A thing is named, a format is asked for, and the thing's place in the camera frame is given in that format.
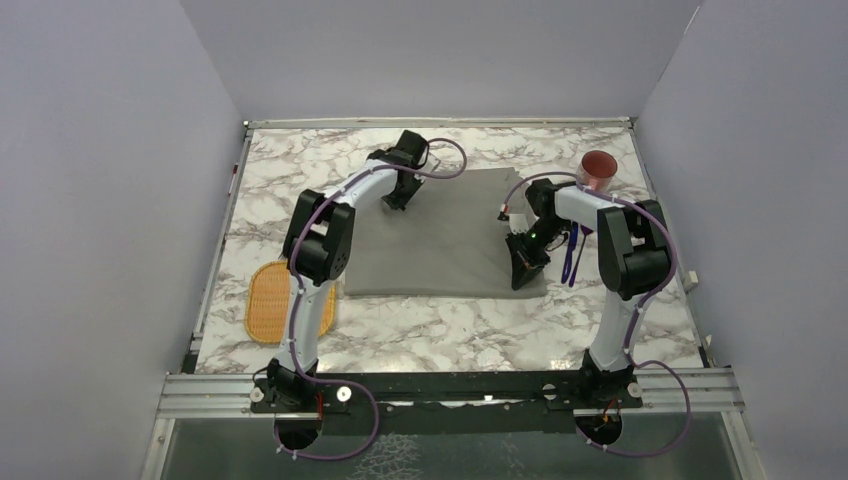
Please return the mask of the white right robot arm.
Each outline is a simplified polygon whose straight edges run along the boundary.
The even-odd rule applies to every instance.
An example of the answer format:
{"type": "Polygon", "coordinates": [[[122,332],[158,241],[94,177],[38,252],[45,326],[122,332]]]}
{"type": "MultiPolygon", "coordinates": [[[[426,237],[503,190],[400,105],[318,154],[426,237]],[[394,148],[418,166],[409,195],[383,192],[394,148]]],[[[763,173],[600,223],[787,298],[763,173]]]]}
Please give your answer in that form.
{"type": "Polygon", "coordinates": [[[583,230],[597,237],[598,271],[606,288],[599,329],[584,353],[579,398],[600,407],[632,381],[633,341],[653,296],[673,279],[677,253],[656,201],[633,203],[602,193],[576,178],[554,183],[547,174],[519,184],[536,220],[506,236],[511,287],[519,290],[550,261],[548,246],[583,230]]]}

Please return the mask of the woven yellow wicker tray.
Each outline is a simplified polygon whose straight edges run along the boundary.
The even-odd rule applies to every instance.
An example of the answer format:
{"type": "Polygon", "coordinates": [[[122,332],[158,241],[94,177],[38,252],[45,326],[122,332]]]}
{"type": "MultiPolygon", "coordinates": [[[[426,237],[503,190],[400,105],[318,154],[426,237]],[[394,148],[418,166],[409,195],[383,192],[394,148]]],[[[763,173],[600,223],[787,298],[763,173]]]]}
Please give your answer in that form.
{"type": "Polygon", "coordinates": [[[255,342],[277,345],[283,337],[289,306],[290,272],[286,260],[269,262],[253,275],[244,327],[255,342]]]}

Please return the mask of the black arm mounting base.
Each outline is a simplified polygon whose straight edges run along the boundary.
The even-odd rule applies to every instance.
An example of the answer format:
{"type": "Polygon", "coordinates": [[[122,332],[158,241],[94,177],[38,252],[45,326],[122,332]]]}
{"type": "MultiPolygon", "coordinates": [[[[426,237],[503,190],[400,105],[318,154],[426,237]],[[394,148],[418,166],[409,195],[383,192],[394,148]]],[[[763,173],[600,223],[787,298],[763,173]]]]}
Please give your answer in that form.
{"type": "Polygon", "coordinates": [[[598,382],[578,370],[321,373],[319,382],[289,387],[258,378],[249,394],[254,414],[284,431],[331,436],[575,430],[578,415],[617,414],[642,405],[633,375],[598,382]]]}

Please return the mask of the grey scalloped cloth placemat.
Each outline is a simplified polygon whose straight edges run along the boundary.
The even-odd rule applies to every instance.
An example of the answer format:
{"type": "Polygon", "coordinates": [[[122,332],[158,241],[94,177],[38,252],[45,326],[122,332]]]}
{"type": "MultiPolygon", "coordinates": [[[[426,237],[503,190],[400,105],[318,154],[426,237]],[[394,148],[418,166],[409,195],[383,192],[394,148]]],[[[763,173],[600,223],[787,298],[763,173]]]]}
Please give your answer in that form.
{"type": "Polygon", "coordinates": [[[455,179],[427,180],[405,210],[379,201],[358,211],[345,295],[545,296],[542,276],[511,287],[510,229],[497,214],[519,180],[512,167],[467,170],[455,179]]]}

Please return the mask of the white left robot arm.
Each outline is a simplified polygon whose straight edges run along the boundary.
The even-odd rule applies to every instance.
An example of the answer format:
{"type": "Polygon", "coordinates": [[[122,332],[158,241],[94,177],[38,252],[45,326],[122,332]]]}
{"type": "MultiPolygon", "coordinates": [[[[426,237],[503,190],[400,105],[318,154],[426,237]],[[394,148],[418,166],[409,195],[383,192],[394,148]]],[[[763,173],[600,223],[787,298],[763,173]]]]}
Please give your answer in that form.
{"type": "Polygon", "coordinates": [[[349,263],[359,207],[379,201],[401,209],[423,184],[416,176],[427,161],[429,142],[409,130],[397,143],[370,153],[362,168],[339,185],[307,189],[296,202],[282,256],[290,272],[285,333],[266,370],[268,384],[285,407],[298,411],[313,401],[317,341],[330,287],[349,263]]]}

